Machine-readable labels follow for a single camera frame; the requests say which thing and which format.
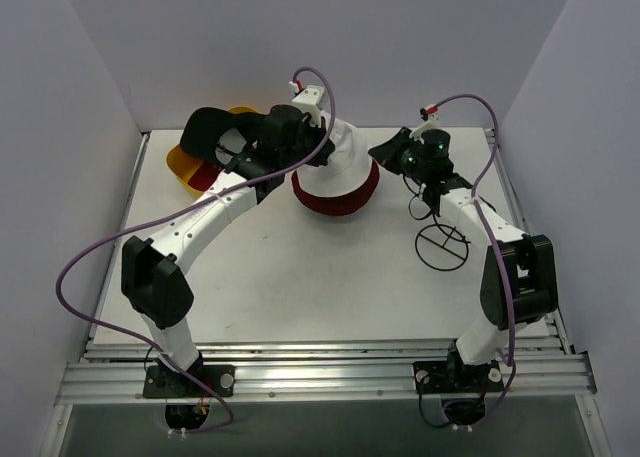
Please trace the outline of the white hat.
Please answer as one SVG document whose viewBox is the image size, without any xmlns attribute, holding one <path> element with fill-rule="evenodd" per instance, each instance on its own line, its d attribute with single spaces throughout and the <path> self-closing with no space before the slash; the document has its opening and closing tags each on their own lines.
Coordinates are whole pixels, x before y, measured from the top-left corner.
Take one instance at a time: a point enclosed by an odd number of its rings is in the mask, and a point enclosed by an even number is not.
<svg viewBox="0 0 640 457">
<path fill-rule="evenodd" d="M 329 136 L 334 151 L 323 166 L 304 165 L 291 177 L 307 194 L 336 198 L 360 188 L 367 180 L 372 159 L 366 136 L 352 124 L 336 119 Z"/>
</svg>

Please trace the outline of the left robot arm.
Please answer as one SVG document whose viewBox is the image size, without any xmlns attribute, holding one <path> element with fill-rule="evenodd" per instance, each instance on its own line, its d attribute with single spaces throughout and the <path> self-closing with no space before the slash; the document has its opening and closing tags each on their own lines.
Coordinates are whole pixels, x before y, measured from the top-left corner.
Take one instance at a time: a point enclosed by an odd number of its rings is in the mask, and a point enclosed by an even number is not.
<svg viewBox="0 0 640 457">
<path fill-rule="evenodd" d="M 179 142 L 186 154 L 219 169 L 192 210 L 169 219 L 146 239 L 122 246 L 121 291 L 159 347 L 165 382 L 179 396 L 202 382 L 200 353 L 187 315 L 194 293 L 186 275 L 192 264 L 235 219 L 280 187 L 288 173 L 309 163 L 327 164 L 334 116 L 279 104 L 266 114 L 203 107 L 188 119 Z"/>
</svg>

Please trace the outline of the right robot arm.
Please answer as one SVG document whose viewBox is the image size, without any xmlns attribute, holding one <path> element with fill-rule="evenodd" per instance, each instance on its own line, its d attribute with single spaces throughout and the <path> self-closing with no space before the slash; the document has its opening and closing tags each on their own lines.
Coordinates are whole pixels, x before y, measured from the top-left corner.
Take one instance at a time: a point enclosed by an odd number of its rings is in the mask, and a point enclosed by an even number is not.
<svg viewBox="0 0 640 457">
<path fill-rule="evenodd" d="M 447 383 L 464 390 L 479 379 L 479 365 L 493 360 L 499 348 L 514 349 L 518 331 L 557 309 L 558 290 L 551 241 L 513 226 L 484 202 L 477 187 L 454 170 L 450 141 L 441 129 L 415 138 L 403 127 L 370 148 L 369 155 L 385 170 L 418 185 L 429 210 L 485 253 L 481 314 L 455 341 L 458 355 L 443 367 Z"/>
</svg>

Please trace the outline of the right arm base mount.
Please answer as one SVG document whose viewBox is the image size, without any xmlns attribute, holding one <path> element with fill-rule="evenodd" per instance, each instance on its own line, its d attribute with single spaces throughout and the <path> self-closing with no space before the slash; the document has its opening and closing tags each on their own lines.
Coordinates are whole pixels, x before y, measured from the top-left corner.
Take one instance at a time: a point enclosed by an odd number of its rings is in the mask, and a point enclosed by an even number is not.
<svg viewBox="0 0 640 457">
<path fill-rule="evenodd" d="M 477 366 L 444 360 L 414 361 L 415 389 L 424 394 L 462 394 L 500 392 L 502 373 L 496 361 Z"/>
</svg>

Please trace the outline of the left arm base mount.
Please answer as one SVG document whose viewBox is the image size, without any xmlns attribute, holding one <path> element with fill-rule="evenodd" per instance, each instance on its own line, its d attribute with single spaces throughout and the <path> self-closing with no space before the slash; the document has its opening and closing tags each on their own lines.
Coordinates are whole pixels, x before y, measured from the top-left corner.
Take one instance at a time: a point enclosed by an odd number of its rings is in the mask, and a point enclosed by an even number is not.
<svg viewBox="0 0 640 457">
<path fill-rule="evenodd" d="M 195 368 L 195 379 L 223 398 L 234 393 L 236 368 L 232 365 L 201 365 Z M 142 396 L 146 399 L 184 399 L 207 395 L 192 379 L 171 370 L 163 363 L 146 370 Z"/>
</svg>

